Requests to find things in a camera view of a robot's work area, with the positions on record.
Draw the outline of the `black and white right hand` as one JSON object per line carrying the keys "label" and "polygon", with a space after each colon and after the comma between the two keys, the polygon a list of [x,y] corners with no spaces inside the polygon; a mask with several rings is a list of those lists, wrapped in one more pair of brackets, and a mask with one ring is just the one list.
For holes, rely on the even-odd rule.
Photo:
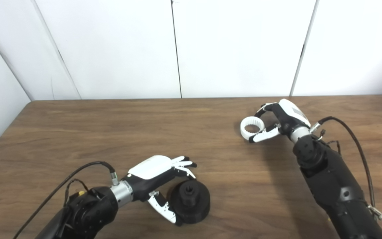
{"label": "black and white right hand", "polygon": [[273,112],[278,122],[249,136],[250,143],[262,142],[277,135],[285,135],[296,144],[300,138],[311,134],[311,124],[308,118],[291,101],[281,99],[279,102],[265,103],[256,111],[254,117],[260,120],[261,115],[267,112]]}

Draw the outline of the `black and white left hand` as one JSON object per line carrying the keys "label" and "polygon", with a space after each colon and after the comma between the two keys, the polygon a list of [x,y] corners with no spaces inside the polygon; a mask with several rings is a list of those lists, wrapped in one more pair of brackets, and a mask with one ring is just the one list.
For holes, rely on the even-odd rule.
{"label": "black and white left hand", "polygon": [[186,177],[195,180],[196,176],[190,168],[196,168],[188,156],[169,158],[155,155],[129,169],[123,181],[132,189],[132,201],[148,202],[153,209],[176,226],[181,226],[183,220],[170,205],[168,200],[157,189],[176,177]]}

